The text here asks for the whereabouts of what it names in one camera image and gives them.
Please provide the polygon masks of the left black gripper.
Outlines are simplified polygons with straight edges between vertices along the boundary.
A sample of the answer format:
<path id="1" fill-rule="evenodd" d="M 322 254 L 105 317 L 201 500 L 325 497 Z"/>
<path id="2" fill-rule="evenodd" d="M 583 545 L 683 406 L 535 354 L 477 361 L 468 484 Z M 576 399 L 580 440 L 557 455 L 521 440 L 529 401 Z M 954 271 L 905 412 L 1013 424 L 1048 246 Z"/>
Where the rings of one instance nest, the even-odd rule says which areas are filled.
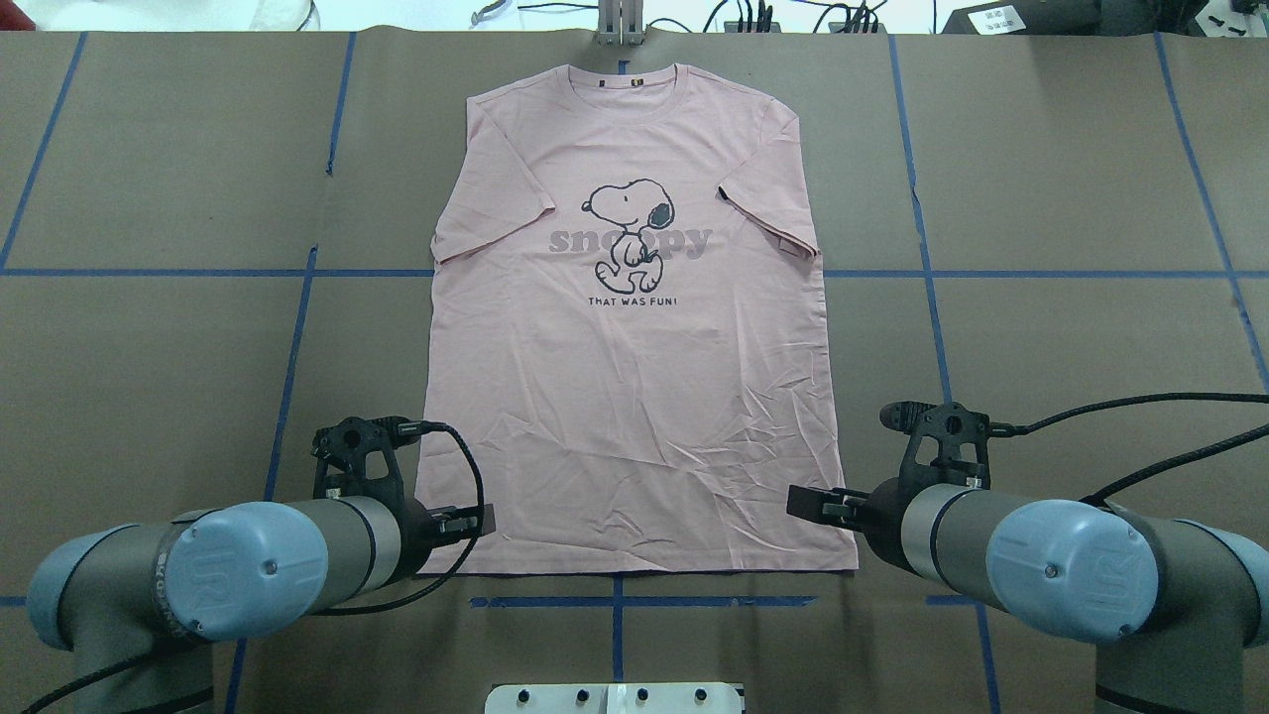
<path id="1" fill-rule="evenodd" d="M 396 580 L 418 574 L 437 548 L 496 531 L 495 505 L 425 509 L 418 498 L 404 497 L 396 520 L 401 540 Z"/>

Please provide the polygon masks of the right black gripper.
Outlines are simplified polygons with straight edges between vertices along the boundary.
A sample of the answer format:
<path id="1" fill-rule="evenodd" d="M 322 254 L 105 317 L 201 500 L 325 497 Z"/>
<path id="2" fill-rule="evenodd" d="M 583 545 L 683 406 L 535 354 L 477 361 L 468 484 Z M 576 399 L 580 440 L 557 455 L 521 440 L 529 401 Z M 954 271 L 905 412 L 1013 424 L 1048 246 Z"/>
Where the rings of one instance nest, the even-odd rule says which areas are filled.
<path id="1" fill-rule="evenodd" d="M 787 492 L 789 516 L 819 525 L 846 524 L 849 530 L 865 536 L 879 561 L 896 568 L 909 566 L 902 547 L 902 520 L 907 507 L 898 478 L 884 479 L 869 495 L 807 484 L 789 484 Z"/>

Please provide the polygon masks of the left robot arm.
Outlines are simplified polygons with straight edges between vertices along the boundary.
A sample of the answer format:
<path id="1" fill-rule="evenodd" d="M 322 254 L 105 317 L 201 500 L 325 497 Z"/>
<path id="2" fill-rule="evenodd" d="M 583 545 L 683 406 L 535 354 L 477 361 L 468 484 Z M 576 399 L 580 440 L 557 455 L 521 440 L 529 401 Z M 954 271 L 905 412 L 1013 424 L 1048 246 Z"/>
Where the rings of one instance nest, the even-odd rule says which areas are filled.
<path id="1" fill-rule="evenodd" d="M 25 596 L 44 646 L 75 678 L 28 705 L 77 713 L 209 713 L 209 648 L 272 635 L 307 616 L 358 614 L 352 600 L 418 573 L 431 550 L 472 548 L 490 503 L 393 514 L 379 498 L 249 502 L 69 539 Z"/>

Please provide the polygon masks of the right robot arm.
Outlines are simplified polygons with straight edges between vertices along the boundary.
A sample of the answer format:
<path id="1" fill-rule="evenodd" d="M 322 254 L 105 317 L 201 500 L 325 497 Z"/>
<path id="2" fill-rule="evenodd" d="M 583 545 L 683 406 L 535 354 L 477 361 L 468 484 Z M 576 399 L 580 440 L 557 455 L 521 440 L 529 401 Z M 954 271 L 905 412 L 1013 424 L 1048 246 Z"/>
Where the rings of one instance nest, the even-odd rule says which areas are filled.
<path id="1" fill-rule="evenodd" d="M 1096 651 L 1096 713 L 1244 713 L 1244 654 L 1266 646 L 1266 550 L 1115 505 L 970 484 L 902 495 L 793 484 L 787 512 L 857 531 L 879 559 Z"/>

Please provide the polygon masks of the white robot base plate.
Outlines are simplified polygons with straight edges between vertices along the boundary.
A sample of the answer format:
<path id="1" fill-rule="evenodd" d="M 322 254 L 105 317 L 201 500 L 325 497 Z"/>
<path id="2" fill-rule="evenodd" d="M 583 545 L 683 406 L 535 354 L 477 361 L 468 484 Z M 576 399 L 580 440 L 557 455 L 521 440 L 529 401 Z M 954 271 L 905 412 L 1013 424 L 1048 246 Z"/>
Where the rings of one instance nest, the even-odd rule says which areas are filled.
<path id="1" fill-rule="evenodd" d="M 485 713 L 745 713 L 744 687 L 718 681 L 500 685 Z"/>

